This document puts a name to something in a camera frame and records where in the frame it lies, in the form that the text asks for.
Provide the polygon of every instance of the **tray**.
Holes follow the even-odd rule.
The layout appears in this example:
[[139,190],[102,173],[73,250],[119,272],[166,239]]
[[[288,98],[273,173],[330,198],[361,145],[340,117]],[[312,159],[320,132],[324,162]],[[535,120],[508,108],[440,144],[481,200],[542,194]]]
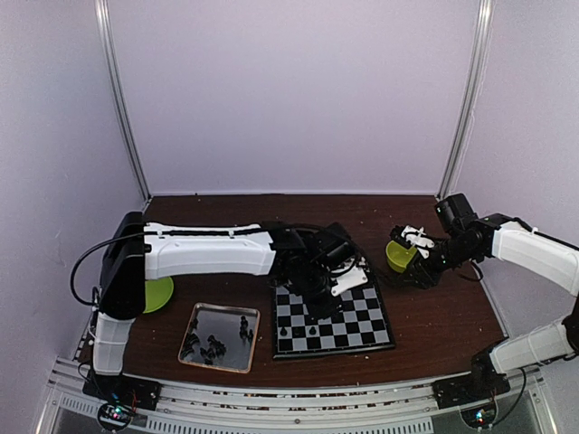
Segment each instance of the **tray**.
[[[242,316],[247,320],[248,332],[253,332],[251,339],[240,337]],[[220,371],[248,373],[252,368],[259,323],[260,312],[256,309],[197,303],[181,343],[178,361]],[[208,339],[211,335],[225,345],[226,351],[225,354],[214,357],[213,364],[207,364],[207,357],[201,355],[201,349],[210,348]]]

